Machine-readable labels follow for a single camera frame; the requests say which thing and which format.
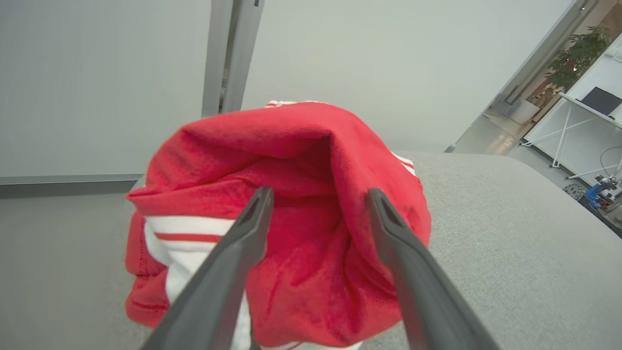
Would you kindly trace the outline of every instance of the potted plant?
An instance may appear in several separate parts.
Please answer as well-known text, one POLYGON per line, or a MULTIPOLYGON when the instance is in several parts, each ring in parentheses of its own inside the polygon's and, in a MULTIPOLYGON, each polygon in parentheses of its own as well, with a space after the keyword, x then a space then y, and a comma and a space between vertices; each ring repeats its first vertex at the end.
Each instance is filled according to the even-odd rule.
POLYGON ((546 73, 547 85, 553 84, 567 91, 587 71, 611 43, 609 30, 603 27, 588 27, 587 34, 571 35, 573 43, 568 49, 559 50, 546 73))

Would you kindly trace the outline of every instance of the white fabric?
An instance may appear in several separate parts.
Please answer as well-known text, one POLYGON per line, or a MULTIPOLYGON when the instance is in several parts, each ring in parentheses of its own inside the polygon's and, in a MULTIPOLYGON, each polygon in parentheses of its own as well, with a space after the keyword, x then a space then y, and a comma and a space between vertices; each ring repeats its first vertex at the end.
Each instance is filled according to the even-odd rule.
MULTIPOLYGON (((152 216, 145 217, 145 220, 144 235, 149 254, 169 268, 165 287, 171 304, 181 294, 216 243, 177 240, 175 237, 174 240, 159 239, 156 234, 178 235, 181 239, 188 237, 188 234, 223 236, 235 222, 235 220, 196 216, 152 216)), ((251 315, 244 294, 231 340, 231 349, 248 350, 250 347, 251 315)))

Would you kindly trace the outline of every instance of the white wall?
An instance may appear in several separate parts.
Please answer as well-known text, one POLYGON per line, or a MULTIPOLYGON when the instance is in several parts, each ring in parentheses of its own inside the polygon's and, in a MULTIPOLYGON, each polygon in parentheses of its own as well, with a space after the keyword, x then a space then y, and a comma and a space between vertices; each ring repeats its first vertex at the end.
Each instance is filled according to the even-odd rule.
POLYGON ((329 102, 389 147, 443 151, 574 2, 266 1, 243 109, 329 102))
MULTIPOLYGON (((614 44, 620 42, 622 42, 622 35, 615 40, 614 44)), ((602 55, 568 91, 568 95, 581 100, 595 87, 622 98, 622 63, 613 60, 610 56, 602 55)), ((573 114, 570 124, 594 118, 589 112, 580 108, 575 110, 577 112, 573 114)), ((567 113, 568 102, 562 99, 527 134, 525 139, 536 140, 539 137, 561 130, 564 127, 567 113)), ((622 106, 616 108, 610 115, 616 118, 618 124, 622 124, 622 106)), ((549 156, 554 156, 560 137, 561 135, 558 134, 538 142, 536 146, 549 156)), ((562 165, 575 174, 596 170, 601 168, 601 153, 615 146, 622 146, 622 130, 615 128, 606 121, 596 119, 584 126, 569 130, 564 153, 560 160, 562 165)), ((603 156, 603 164, 605 166, 618 164, 621 155, 622 149, 612 149, 603 156)), ((608 172, 613 174, 615 169, 608 170, 608 172)), ((599 174, 606 176, 604 171, 600 171, 583 176, 582 179, 589 184, 595 184, 594 177, 599 174)))
POLYGON ((0 1, 0 180, 143 173, 200 118, 209 18, 209 0, 0 1))

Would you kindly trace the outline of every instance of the gray table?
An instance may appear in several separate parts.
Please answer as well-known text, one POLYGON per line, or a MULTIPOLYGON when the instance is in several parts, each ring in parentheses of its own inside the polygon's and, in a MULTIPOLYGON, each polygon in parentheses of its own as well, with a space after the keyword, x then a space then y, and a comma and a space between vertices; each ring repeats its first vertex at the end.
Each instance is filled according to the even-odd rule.
MULTIPOLYGON (((423 182, 430 251, 502 349, 622 348, 622 240, 611 230, 515 159, 397 153, 423 182)), ((132 277, 119 261, 108 278, 111 349, 137 349, 149 330, 123 310, 132 277)), ((407 349, 402 324, 362 349, 407 349)))

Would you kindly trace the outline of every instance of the red fabric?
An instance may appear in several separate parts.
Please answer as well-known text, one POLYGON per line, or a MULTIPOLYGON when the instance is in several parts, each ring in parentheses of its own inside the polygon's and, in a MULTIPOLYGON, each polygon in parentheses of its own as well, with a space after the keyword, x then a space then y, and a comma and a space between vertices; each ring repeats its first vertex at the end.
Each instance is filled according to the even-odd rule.
MULTIPOLYGON (((246 284, 257 342, 344 347, 401 319, 374 250, 366 193, 381 188, 426 245, 430 214, 419 179, 346 110, 297 103, 188 124, 128 198, 143 216, 234 219, 261 186, 274 189, 275 201, 266 257, 246 284)), ((126 263, 137 281, 127 310, 155 326, 169 307, 166 267, 149 256, 141 224, 137 215, 130 229, 126 263)))

